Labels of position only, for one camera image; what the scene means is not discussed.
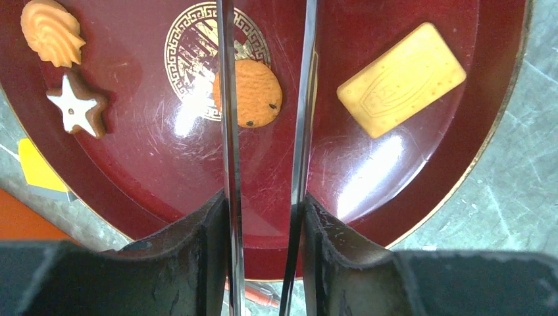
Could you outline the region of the orange chip cookie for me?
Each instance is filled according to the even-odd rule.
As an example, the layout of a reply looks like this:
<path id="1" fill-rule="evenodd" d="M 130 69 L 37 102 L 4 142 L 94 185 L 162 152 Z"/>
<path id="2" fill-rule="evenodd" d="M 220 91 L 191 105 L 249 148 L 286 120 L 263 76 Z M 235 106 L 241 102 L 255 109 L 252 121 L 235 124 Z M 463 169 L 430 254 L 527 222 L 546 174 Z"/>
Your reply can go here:
<path id="1" fill-rule="evenodd" d="M 270 124 L 282 108 L 283 93 L 276 75 L 264 63 L 251 59 L 235 62 L 237 119 L 243 128 Z"/>

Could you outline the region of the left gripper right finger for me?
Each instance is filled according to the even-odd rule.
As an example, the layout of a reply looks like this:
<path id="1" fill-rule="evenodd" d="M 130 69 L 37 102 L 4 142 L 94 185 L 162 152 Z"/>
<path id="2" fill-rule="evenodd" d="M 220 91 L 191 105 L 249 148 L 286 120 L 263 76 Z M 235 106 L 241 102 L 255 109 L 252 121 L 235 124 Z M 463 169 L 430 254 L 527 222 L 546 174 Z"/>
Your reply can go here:
<path id="1" fill-rule="evenodd" d="M 557 260 L 533 252 L 390 251 L 305 200 L 308 315 L 556 315 Z"/>

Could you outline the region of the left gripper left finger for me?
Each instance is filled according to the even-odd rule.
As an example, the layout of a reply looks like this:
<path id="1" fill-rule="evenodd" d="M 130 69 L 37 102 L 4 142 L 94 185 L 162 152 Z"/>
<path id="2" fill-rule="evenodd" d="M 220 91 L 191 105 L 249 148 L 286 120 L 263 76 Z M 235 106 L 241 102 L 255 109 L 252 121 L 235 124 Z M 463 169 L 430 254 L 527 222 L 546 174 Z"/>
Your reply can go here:
<path id="1" fill-rule="evenodd" d="M 2 315 L 219 315 L 227 271 L 222 192 L 121 250 L 1 243 Z"/>

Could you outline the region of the dark red round plate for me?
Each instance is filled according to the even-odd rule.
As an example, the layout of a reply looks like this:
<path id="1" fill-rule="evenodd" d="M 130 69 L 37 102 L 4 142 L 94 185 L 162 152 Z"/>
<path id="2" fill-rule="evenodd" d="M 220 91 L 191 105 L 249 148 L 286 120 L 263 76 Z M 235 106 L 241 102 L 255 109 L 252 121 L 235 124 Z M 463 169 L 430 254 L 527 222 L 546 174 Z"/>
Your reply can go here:
<path id="1" fill-rule="evenodd" d="M 109 100 L 107 135 L 67 133 L 45 94 L 64 68 L 43 62 L 1 2 L 1 87 L 13 113 L 69 188 L 140 239 L 223 187 L 214 1 L 63 1 L 86 44 L 76 67 Z M 283 104 L 239 131 L 245 275 L 280 280 L 287 253 L 304 1 L 236 1 L 237 56 L 264 62 Z M 320 1 L 318 87 L 308 192 L 368 239 L 393 246 L 431 217 L 495 132 L 520 67 L 531 1 Z M 373 139 L 337 97 L 346 80 L 421 24 L 433 24 L 466 80 Z"/>

